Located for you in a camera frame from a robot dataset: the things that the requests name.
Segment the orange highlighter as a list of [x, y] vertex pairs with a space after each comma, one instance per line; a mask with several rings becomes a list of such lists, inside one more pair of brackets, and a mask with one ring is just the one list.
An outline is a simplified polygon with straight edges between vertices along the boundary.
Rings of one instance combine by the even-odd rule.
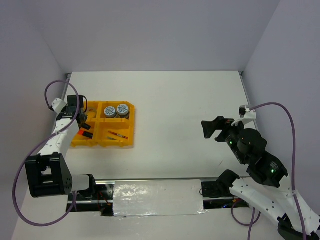
[[80, 129], [77, 134], [88, 139], [92, 139], [94, 136], [91, 132], [85, 131], [83, 129]]

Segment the blue putty jar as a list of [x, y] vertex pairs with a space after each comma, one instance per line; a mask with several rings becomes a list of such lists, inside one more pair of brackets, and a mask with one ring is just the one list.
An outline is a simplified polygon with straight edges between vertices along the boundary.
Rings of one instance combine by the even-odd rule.
[[129, 119], [130, 117], [130, 108], [127, 104], [119, 104], [116, 108], [117, 114], [122, 119]]
[[118, 113], [117, 113], [117, 110], [115, 107], [113, 106], [107, 106], [104, 111], [104, 116], [107, 118], [107, 119], [114, 119], [118, 116]]

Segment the red gel pen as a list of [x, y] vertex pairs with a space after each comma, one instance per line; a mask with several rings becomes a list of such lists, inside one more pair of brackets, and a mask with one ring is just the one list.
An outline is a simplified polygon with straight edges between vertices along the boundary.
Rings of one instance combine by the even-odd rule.
[[108, 133], [110, 133], [110, 134], [112, 134], [112, 135], [114, 135], [114, 136], [117, 136], [117, 137], [119, 137], [119, 138], [123, 138], [123, 139], [126, 139], [126, 140], [129, 139], [127, 136], [122, 135], [122, 134], [120, 134], [120, 133], [116, 133], [116, 132], [113, 132], [113, 131], [108, 131]]

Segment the white tape roll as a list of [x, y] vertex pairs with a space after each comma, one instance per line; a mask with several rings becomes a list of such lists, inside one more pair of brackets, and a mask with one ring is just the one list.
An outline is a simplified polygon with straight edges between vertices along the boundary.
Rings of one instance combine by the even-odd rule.
[[88, 119], [94, 119], [97, 117], [97, 108], [96, 107], [88, 107], [86, 111]]

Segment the pink highlighter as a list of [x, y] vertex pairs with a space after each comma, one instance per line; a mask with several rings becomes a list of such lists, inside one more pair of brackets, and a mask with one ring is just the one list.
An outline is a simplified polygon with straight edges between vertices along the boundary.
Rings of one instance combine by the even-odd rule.
[[87, 123], [83, 123], [81, 127], [82, 127], [83, 129], [85, 129], [85, 130], [90, 130], [90, 129], [91, 129], [91, 126], [88, 125]]

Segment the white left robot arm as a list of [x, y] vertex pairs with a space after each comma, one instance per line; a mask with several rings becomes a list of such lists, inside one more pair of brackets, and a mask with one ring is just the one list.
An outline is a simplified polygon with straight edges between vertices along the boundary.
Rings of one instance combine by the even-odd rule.
[[53, 138], [48, 140], [38, 154], [27, 157], [25, 169], [32, 197], [69, 195], [76, 191], [88, 200], [97, 196], [98, 187], [91, 174], [72, 176], [65, 157], [73, 138], [86, 124], [83, 95], [69, 95], [67, 101], [55, 99], [52, 109], [57, 113]]

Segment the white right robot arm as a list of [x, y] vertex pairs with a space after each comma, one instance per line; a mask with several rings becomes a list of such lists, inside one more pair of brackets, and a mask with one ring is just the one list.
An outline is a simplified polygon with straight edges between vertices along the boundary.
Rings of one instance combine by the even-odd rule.
[[216, 180], [216, 191], [223, 196], [233, 195], [247, 202], [277, 225], [285, 240], [318, 240], [320, 216], [293, 189], [292, 179], [282, 162], [266, 151], [268, 142], [242, 121], [218, 116], [213, 121], [201, 122], [205, 139], [220, 131], [215, 141], [227, 143], [236, 159], [247, 165], [247, 173], [263, 186], [272, 198], [250, 187], [231, 170], [225, 170]]

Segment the yellow compartment bin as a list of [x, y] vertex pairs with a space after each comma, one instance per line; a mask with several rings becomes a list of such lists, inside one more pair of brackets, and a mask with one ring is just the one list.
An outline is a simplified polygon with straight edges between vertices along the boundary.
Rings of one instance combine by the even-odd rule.
[[[117, 109], [120, 104], [127, 104], [129, 106], [129, 119], [120, 118], [106, 118], [104, 109], [108, 106], [113, 106]], [[71, 147], [128, 147], [134, 144], [134, 129], [135, 129], [135, 106], [128, 101], [89, 101], [88, 107], [97, 108], [96, 118], [87, 119], [86, 123], [91, 126], [90, 130], [82, 128], [81, 130], [88, 131], [93, 134], [93, 138], [76, 134], [71, 142]], [[108, 140], [106, 136], [111, 135], [108, 131], [112, 131], [124, 136], [128, 139], [121, 138], [117, 140]]]

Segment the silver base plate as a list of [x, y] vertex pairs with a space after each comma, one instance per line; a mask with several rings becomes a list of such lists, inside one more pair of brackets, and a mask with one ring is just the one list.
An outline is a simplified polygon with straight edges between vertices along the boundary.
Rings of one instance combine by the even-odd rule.
[[249, 205], [230, 193], [222, 193], [214, 178], [99, 180], [95, 194], [78, 194], [73, 213], [104, 217], [192, 216], [213, 209]]

